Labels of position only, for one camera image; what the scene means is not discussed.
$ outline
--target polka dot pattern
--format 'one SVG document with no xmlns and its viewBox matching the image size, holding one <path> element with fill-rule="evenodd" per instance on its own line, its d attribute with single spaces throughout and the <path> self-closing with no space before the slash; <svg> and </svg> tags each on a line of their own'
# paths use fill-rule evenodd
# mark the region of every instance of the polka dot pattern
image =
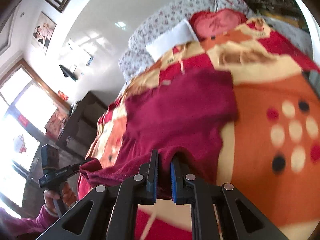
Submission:
<svg viewBox="0 0 320 240">
<path fill-rule="evenodd" d="M 289 123 L 289 134 L 294 143 L 299 143 L 302 137 L 302 125 L 298 120 L 292 120 Z"/>
<path fill-rule="evenodd" d="M 302 146 L 296 146 L 291 154 L 291 170 L 295 173 L 302 171 L 306 163 L 306 152 Z"/>
<path fill-rule="evenodd" d="M 279 112 L 274 108 L 269 108 L 267 110 L 267 118 L 269 121 L 276 121 L 279 119 Z"/>
<path fill-rule="evenodd" d="M 316 163 L 320 159 L 320 145 L 318 143 L 314 143 L 311 147 L 310 151 L 311 161 Z"/>
<path fill-rule="evenodd" d="M 284 101 L 282 103 L 282 112 L 287 118 L 293 118 L 296 114 L 293 103 L 290 101 Z"/>
<path fill-rule="evenodd" d="M 319 128 L 316 120 L 312 116 L 308 116 L 306 119 L 306 129 L 311 139 L 317 139 L 319 134 Z"/>
<path fill-rule="evenodd" d="M 281 153 L 277 153 L 277 155 L 273 158 L 272 161 L 272 170 L 274 173 L 280 173 L 285 168 L 285 158 Z"/>
<path fill-rule="evenodd" d="M 281 147 L 284 143 L 284 128 L 279 124 L 273 125 L 270 132 L 270 138 L 274 147 Z"/>
<path fill-rule="evenodd" d="M 310 110 L 310 106 L 309 106 L 309 104 L 308 104 L 306 101 L 300 100 L 300 101 L 298 102 L 298 106 L 299 106 L 299 109 L 300 109 L 302 112 L 304 112 L 304 113 L 308 113 L 309 110 Z"/>
</svg>

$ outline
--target metal screw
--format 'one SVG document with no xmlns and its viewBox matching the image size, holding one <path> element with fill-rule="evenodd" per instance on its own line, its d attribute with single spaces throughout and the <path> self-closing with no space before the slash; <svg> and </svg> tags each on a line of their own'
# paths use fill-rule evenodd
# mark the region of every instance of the metal screw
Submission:
<svg viewBox="0 0 320 240">
<path fill-rule="evenodd" d="M 135 176 L 133 177 L 133 179 L 134 179 L 135 181 L 141 181 L 141 180 L 143 180 L 143 175 L 137 174 L 137 175 L 135 175 Z"/>
<path fill-rule="evenodd" d="M 104 192 L 106 190 L 106 187 L 103 185 L 99 185 L 96 187 L 96 192 L 101 193 Z"/>
<path fill-rule="evenodd" d="M 195 180 L 196 179 L 196 176 L 194 174 L 187 174 L 186 175 L 186 179 L 187 180 Z"/>
<path fill-rule="evenodd" d="M 226 190 L 233 190 L 234 187 L 231 183 L 226 183 L 224 186 L 223 186 Z"/>
</svg>

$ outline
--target red sign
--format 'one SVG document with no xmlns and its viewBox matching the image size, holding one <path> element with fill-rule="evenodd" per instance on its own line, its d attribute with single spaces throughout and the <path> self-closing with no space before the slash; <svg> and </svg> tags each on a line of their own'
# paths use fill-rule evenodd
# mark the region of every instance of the red sign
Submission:
<svg viewBox="0 0 320 240">
<path fill-rule="evenodd" d="M 23 126 L 23 127 L 27 127 L 29 121 L 27 118 L 25 118 L 22 114 L 19 115 L 18 117 L 18 121 L 20 122 L 20 124 Z"/>
<path fill-rule="evenodd" d="M 64 93 L 62 93 L 60 90 L 58 91 L 58 95 L 65 101 L 67 101 L 69 99 L 69 97 L 66 96 Z"/>
</svg>

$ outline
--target window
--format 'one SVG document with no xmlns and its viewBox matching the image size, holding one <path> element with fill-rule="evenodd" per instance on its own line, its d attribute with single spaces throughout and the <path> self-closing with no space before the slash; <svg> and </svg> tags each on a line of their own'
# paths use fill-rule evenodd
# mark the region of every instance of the window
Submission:
<svg viewBox="0 0 320 240">
<path fill-rule="evenodd" d="M 24 60 L 4 79 L 0 81 L 0 192 L 15 207 L 22 207 L 35 154 L 49 142 L 44 126 L 61 101 L 53 101 L 52 95 L 57 95 Z M 0 207 L 15 217 L 20 216 L 1 200 Z"/>
</svg>

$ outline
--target red sleeve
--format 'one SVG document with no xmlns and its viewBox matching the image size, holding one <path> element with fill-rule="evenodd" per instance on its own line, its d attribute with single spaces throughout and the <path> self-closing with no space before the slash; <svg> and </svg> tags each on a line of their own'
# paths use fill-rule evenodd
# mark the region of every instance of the red sleeve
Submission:
<svg viewBox="0 0 320 240">
<path fill-rule="evenodd" d="M 58 219 L 58 217 L 50 215 L 45 206 L 41 208 L 36 219 L 14 218 L 2 208 L 0 208 L 0 217 L 4 226 L 15 237 L 35 232 L 42 233 Z"/>
</svg>

